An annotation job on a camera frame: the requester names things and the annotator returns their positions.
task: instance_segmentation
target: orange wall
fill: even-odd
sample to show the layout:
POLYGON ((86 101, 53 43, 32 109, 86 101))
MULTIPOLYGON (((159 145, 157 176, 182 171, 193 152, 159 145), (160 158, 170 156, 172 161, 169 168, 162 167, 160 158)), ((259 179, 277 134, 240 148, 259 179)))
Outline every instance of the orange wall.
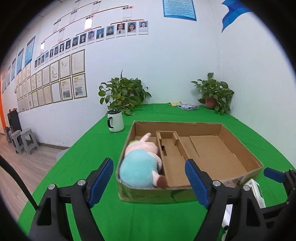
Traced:
POLYGON ((2 124, 3 130, 5 130, 6 124, 5 124, 4 113, 3 113, 3 108, 2 108, 1 93, 0 93, 0 119, 1 119, 1 124, 2 124))

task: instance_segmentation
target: metal screw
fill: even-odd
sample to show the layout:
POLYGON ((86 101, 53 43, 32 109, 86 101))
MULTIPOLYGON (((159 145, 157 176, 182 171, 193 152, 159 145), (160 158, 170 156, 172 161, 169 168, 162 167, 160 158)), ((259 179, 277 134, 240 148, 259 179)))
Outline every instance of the metal screw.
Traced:
POLYGON ((48 189, 49 190, 52 190, 52 189, 54 189, 55 188, 55 184, 50 184, 49 186, 48 186, 48 189))
POLYGON ((219 187, 221 185, 221 183, 219 181, 215 180, 215 181, 213 181, 213 185, 215 187, 219 187))
POLYGON ((83 186, 85 184, 85 180, 81 179, 77 182, 79 186, 83 186))
POLYGON ((245 191, 250 191, 250 187, 249 187, 248 185, 244 185, 242 188, 243 188, 245 191))

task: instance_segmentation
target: pothos plant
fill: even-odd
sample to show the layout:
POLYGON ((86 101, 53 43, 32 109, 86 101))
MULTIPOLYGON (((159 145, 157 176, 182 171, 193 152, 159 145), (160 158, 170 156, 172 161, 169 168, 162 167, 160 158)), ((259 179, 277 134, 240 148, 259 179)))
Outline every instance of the pothos plant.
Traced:
POLYGON ((121 110, 125 115, 134 115, 134 108, 140 107, 151 94, 148 87, 143 87, 141 80, 122 77, 112 78, 109 82, 102 82, 99 86, 100 103, 110 103, 109 110, 121 110))
POLYGON ((213 76, 214 73, 208 73, 207 80, 198 79, 197 81, 191 81, 203 94, 198 101, 204 104, 206 99, 214 98, 217 101, 217 106, 214 109, 215 112, 220 114, 229 113, 229 106, 234 92, 229 89, 226 82, 217 81, 213 79, 213 76))

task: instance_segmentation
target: blue wall decal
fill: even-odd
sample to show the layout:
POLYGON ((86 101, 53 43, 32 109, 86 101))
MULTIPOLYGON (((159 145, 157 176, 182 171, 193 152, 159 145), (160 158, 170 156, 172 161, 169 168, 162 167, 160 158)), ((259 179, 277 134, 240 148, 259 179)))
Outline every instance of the blue wall decal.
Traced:
POLYGON ((231 23, 233 23, 236 18, 246 12, 251 12, 244 4, 242 4, 239 0, 225 0, 223 5, 227 6, 229 12, 225 15, 222 20, 223 30, 231 23))

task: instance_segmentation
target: gray plastic stool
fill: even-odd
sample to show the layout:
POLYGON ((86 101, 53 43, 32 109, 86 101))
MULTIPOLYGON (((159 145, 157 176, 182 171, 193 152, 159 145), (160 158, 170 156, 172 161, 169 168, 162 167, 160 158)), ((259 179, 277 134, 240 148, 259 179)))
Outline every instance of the gray plastic stool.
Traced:
POLYGON ((32 132, 31 128, 27 128, 25 130, 23 130, 21 133, 20 133, 20 136, 22 138, 22 142, 23 142, 23 145, 24 145, 24 148, 25 148, 25 151, 27 153, 27 155, 31 155, 31 150, 36 147, 37 149, 39 149, 39 145, 37 143, 37 140, 35 138, 35 135, 34 133, 32 132), (31 141, 33 143, 31 143, 30 145, 28 145, 27 143, 27 140, 26 140, 26 136, 30 136, 31 138, 31 141))
POLYGON ((12 143, 15 147, 15 152, 18 154, 22 154, 22 149, 24 148, 24 145, 23 145, 22 139, 21 139, 21 131, 17 130, 14 133, 12 133, 11 140, 12 140, 12 143))

